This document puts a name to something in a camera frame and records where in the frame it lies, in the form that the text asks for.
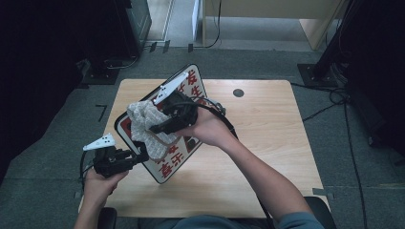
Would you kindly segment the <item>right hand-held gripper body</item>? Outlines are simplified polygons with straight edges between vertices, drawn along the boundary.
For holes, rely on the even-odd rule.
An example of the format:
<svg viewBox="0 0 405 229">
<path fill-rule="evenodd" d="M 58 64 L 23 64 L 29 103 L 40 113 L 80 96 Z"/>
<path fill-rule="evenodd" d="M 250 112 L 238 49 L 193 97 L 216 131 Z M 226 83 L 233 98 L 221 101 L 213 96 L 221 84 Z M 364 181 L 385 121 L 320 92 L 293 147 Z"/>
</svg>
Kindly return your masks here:
<svg viewBox="0 0 405 229">
<path fill-rule="evenodd" d="M 181 126 L 182 129 L 194 125 L 198 117 L 196 103 L 178 90 L 187 77 L 188 73 L 180 73 L 171 81 L 160 85 L 159 93 L 153 99 L 153 104 L 160 105 L 160 110 L 172 119 L 172 125 Z"/>
</svg>

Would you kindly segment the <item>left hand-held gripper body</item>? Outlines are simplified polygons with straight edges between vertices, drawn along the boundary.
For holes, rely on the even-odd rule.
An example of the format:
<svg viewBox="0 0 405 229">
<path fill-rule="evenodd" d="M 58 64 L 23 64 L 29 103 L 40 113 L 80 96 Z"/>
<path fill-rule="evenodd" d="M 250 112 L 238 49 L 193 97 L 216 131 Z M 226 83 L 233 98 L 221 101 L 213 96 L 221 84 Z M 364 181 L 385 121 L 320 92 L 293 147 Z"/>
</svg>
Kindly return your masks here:
<svg viewBox="0 0 405 229">
<path fill-rule="evenodd" d="M 134 154 L 130 150 L 116 148 L 111 134 L 89 143 L 83 147 L 84 152 L 94 151 L 93 167 L 104 177 L 111 177 L 129 171 L 134 166 Z"/>
</svg>

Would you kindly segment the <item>grey patterned cloth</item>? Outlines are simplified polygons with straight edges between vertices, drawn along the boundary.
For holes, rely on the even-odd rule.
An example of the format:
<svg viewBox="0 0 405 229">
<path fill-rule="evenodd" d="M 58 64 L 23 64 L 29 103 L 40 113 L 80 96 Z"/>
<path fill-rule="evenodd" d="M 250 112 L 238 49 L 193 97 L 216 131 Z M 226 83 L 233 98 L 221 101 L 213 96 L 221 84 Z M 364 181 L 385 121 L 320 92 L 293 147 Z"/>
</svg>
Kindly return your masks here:
<svg viewBox="0 0 405 229">
<path fill-rule="evenodd" d="M 151 127 L 169 119 L 169 116 L 160 112 L 150 100 L 130 104 L 127 107 L 127 114 L 131 120 L 131 139 L 143 142 L 147 155 L 152 160 L 163 160 L 168 149 L 179 141 L 174 134 L 164 132 L 155 134 L 150 130 Z"/>
</svg>

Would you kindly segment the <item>panda picture board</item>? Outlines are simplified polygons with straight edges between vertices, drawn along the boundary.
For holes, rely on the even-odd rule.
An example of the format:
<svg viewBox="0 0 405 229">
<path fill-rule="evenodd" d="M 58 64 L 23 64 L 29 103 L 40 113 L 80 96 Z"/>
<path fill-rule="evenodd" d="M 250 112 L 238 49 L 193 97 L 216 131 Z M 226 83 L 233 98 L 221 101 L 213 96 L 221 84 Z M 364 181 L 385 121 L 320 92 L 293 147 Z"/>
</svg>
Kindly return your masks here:
<svg viewBox="0 0 405 229">
<path fill-rule="evenodd" d="M 171 81 L 180 73 L 188 73 L 188 77 L 181 83 L 178 90 L 189 96 L 196 105 L 204 105 L 206 103 L 206 92 L 199 69 L 194 64 L 185 66 L 161 85 Z M 150 100 L 153 103 L 153 99 L 157 97 L 159 90 L 160 87 L 157 87 L 141 101 Z M 155 106 L 161 112 L 160 105 Z M 136 146 L 145 145 L 143 142 L 133 141 L 131 139 L 131 120 L 127 111 L 116 120 L 115 129 L 133 152 Z M 143 162 L 143 165 L 158 183 L 164 183 L 201 145 L 202 143 L 195 137 L 179 137 L 179 141 L 168 149 L 168 153 L 163 160 L 154 161 L 149 157 L 149 160 Z"/>
</svg>

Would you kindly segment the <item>person's left hand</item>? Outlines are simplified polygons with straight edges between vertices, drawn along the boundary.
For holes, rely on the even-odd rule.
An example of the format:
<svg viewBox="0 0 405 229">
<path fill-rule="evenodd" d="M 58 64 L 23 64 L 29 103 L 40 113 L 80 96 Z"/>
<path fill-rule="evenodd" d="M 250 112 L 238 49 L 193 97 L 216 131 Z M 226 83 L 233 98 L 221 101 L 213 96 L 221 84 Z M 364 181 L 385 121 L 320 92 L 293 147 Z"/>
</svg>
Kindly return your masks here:
<svg viewBox="0 0 405 229">
<path fill-rule="evenodd" d="M 117 188 L 118 183 L 128 174 L 129 172 L 126 171 L 111 177 L 104 177 L 95 169 L 90 169 L 86 175 L 83 204 L 86 206 L 103 205 L 108 196 Z"/>
</svg>

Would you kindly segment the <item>person's right hand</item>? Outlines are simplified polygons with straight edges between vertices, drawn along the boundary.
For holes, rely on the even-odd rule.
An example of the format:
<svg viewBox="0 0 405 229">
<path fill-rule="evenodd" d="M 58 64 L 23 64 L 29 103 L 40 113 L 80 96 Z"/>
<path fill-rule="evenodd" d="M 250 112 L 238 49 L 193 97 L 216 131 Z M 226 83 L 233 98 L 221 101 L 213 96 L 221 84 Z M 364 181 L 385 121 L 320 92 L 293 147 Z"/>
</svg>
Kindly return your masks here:
<svg viewBox="0 0 405 229">
<path fill-rule="evenodd" d="M 193 136 L 202 143 L 216 146 L 225 152 L 234 150 L 239 140 L 228 130 L 225 124 L 208 110 L 199 108 L 194 125 L 176 132 L 178 136 Z"/>
</svg>

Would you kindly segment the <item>black floor tape corner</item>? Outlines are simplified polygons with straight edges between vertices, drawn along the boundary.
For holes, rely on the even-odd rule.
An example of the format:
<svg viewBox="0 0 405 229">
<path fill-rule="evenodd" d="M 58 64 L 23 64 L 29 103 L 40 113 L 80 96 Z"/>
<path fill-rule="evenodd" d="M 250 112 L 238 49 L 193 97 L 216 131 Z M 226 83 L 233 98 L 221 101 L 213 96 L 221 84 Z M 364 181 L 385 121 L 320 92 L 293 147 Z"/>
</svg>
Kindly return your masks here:
<svg viewBox="0 0 405 229">
<path fill-rule="evenodd" d="M 102 118 L 104 117 L 104 115 L 105 115 L 105 112 L 106 112 L 106 110 L 107 110 L 107 108 L 108 108 L 108 105 L 105 105 L 105 104 L 95 104 L 95 106 L 97 107 L 97 108 L 100 108 L 102 111 L 100 112 L 100 115 L 99 115 L 99 117 L 98 117 L 98 119 L 97 119 L 97 122 L 100 122 L 101 120 L 102 120 Z"/>
</svg>

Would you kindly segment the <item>person's blue-grey shirt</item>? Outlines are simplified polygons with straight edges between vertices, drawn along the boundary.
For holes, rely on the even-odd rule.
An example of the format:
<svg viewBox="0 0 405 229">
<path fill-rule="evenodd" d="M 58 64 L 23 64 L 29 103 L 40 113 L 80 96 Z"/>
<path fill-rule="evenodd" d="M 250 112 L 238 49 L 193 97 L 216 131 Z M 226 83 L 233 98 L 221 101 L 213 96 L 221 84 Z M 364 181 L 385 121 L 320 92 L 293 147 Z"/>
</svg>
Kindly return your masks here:
<svg viewBox="0 0 405 229">
<path fill-rule="evenodd" d="M 258 225 L 238 222 L 224 217 L 202 215 L 181 219 L 166 229 L 260 229 Z M 281 217 L 275 229 L 325 229 L 319 220 L 310 213 L 297 212 Z"/>
</svg>

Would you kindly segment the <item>dark cabinet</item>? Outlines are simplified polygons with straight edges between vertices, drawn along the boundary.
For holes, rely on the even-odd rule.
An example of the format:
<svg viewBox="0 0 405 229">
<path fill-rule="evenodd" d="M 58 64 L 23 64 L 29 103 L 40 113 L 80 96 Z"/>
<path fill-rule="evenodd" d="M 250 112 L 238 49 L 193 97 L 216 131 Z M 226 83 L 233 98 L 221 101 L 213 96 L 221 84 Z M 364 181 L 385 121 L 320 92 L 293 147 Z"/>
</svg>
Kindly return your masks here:
<svg viewBox="0 0 405 229">
<path fill-rule="evenodd" d="M 128 54 L 139 57 L 152 25 L 148 2 L 116 0 L 116 5 Z"/>
</svg>

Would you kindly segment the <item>light wooden desk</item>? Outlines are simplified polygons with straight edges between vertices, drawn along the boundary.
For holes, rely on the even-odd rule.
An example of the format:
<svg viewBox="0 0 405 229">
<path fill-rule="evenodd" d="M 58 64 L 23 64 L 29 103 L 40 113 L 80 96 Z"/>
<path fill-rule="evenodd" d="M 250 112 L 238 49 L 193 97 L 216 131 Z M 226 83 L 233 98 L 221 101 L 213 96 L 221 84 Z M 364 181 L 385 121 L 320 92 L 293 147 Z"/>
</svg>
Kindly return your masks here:
<svg viewBox="0 0 405 229">
<path fill-rule="evenodd" d="M 247 17 L 298 19 L 313 50 L 318 50 L 349 0 L 202 0 L 202 43 L 206 45 L 206 18 Z"/>
</svg>

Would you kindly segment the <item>black stand base plate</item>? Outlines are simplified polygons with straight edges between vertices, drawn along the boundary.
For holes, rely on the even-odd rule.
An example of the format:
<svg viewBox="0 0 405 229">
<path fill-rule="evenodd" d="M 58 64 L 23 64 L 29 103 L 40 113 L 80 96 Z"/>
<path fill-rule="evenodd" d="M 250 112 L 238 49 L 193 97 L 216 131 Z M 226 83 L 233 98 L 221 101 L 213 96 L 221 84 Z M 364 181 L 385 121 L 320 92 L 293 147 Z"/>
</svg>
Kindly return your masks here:
<svg viewBox="0 0 405 229">
<path fill-rule="evenodd" d="M 338 86 L 336 79 L 329 72 L 319 72 L 316 64 L 298 64 L 297 68 L 307 87 L 330 87 Z"/>
<path fill-rule="evenodd" d="M 83 74 L 81 83 L 84 85 L 114 85 L 117 81 L 118 69 L 94 70 L 87 59 L 76 65 Z"/>
</svg>

